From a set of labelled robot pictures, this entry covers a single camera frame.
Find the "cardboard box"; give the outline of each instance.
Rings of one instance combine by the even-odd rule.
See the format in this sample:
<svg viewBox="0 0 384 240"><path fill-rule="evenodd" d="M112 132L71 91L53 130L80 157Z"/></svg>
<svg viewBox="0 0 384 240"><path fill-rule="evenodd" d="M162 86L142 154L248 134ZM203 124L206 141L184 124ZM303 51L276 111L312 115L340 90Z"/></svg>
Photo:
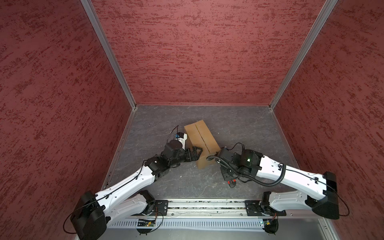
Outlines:
<svg viewBox="0 0 384 240"><path fill-rule="evenodd" d="M218 146L215 138L212 136L207 125L203 120L184 126L185 133L188 138L185 142L186 148L201 147L203 152L200 158L196 161L198 169L203 169L206 166L215 164L214 160L207 161L207 157L215 155L220 147Z"/></svg>

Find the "metal corner post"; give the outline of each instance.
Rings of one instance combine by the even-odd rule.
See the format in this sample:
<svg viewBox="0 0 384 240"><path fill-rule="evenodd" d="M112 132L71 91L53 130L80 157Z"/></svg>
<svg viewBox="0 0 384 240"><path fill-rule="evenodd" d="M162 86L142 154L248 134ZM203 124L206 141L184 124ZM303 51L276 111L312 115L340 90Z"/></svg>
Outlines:
<svg viewBox="0 0 384 240"><path fill-rule="evenodd" d="M92 5L91 0L80 0L85 12L88 15L89 20L91 21L91 24L96 32L96 35L99 38L99 41L105 51L105 54L108 57L109 62L111 63L111 66L113 70L115 71L116 77L118 78L120 85L125 93L125 96L127 97L129 104L131 105L132 109L136 108L136 102L133 99L133 95L129 89L129 86L127 84L127 81L125 80L125 77L123 75L123 72L121 71L121 68L119 66L119 63L115 57L115 54L113 53L113 50L111 46L109 45L107 36L105 35L103 28L101 26L101 23L99 21L99 18L97 17L96 11Z"/></svg>
<svg viewBox="0 0 384 240"><path fill-rule="evenodd" d="M289 82L293 78L293 75L299 68L301 62L303 61L305 55L309 51L309 49L312 46L312 43L316 39L317 35L319 34L321 28L323 27L325 21L331 14L334 6L336 5L338 0L326 0L322 9L319 12L319 15L317 16L315 22L312 25L312 28L310 29L307 37L305 38L303 45L301 46L299 52L296 55L296 58L293 60L293 63L291 65L291 68L288 70L287 74L285 75L279 89L277 89L277 92L275 96L273 97L271 103L270 103L270 108L274 109L277 102L283 95L283 92L285 88L288 86Z"/></svg>

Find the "red wall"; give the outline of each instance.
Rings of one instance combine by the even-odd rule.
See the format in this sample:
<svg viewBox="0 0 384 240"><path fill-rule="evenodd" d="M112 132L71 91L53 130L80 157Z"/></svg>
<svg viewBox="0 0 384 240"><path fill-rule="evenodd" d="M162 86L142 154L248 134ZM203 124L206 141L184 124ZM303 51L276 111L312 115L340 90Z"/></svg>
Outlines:
<svg viewBox="0 0 384 240"><path fill-rule="evenodd" d="M384 238L383 12L339 0L275 108L299 166L336 173L343 239Z"/></svg>
<svg viewBox="0 0 384 240"><path fill-rule="evenodd" d="M1 1L0 29L0 239L73 239L129 103L80 1Z"/></svg>
<svg viewBox="0 0 384 240"><path fill-rule="evenodd" d="M93 0L139 104L265 104L324 0Z"/></svg>

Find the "metal frame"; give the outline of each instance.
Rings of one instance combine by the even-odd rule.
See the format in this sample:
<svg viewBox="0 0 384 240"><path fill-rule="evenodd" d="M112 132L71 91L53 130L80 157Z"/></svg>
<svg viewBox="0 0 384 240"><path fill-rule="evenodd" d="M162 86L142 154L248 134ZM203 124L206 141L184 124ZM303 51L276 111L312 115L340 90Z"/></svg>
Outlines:
<svg viewBox="0 0 384 240"><path fill-rule="evenodd" d="M298 54L296 55L296 58L294 59L291 68L288 70L287 74L285 75L283 82L281 83L279 89L277 90L275 96L273 97L270 108L274 109L277 102L283 95L284 90L287 88L289 82L293 78L293 75L299 68L301 62L303 61L305 55L307 54L308 50L311 48L312 43L316 39L317 35L319 34L321 28L323 27L325 21L331 14L333 7L336 5L338 0L326 0L324 3L322 9L319 12L319 15L317 16L315 22L312 25L312 28L310 29L307 37L305 38L303 45L301 46Z"/></svg>
<svg viewBox="0 0 384 240"><path fill-rule="evenodd" d="M105 188L107 188L108 183L111 181L111 178L113 176L113 172L115 171L115 168L116 168L116 164L120 158L121 151L124 147L125 141L127 141L127 137L128 137L129 131L131 129L133 118L135 116L136 111L137 111L137 107L135 109L131 110L131 114L129 115L128 122L127 122L125 129L124 129L124 132L122 133L122 136L120 138L119 145L116 148L115 155L113 156L111 165L109 166L108 173L104 179L103 186L102 186L101 190L104 190Z"/></svg>
<svg viewBox="0 0 384 240"><path fill-rule="evenodd" d="M116 77L118 78L120 85L125 93L125 96L127 97L129 104L131 105L132 109L136 108L136 102L133 98L133 95L131 93L131 90L129 89L128 83L125 80L124 74L121 71L121 68L119 66L119 63L115 57L115 54L113 53L113 50L109 44L109 41L107 39L107 36L105 35L103 28L101 26L101 23L99 21L99 18L97 17L96 11L92 5L91 0L80 0L85 12L88 15L89 20L91 21L91 24L93 26L93 29L96 32L96 35L99 38L99 41L105 51L105 54L107 55L109 62L111 63L111 66L113 70L115 71Z"/></svg>

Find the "black mounting plate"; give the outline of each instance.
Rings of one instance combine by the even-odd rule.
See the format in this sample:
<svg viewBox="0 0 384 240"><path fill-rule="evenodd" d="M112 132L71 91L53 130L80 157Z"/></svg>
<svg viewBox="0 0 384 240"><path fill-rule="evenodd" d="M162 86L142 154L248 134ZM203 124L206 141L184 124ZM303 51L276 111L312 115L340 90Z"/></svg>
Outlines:
<svg viewBox="0 0 384 240"><path fill-rule="evenodd" d="M157 207L158 212L162 213L164 216L167 215L168 211L168 200L155 200L155 205L153 209ZM151 212L149 215L144 215L143 213L135 214L134 216L154 216L155 212Z"/></svg>
<svg viewBox="0 0 384 240"><path fill-rule="evenodd" d="M260 200L246 200L245 202L245 209L247 211L247 216L265 216L263 215L258 209L257 206L260 203ZM277 216L287 216L287 213L284 211L282 212L276 212Z"/></svg>

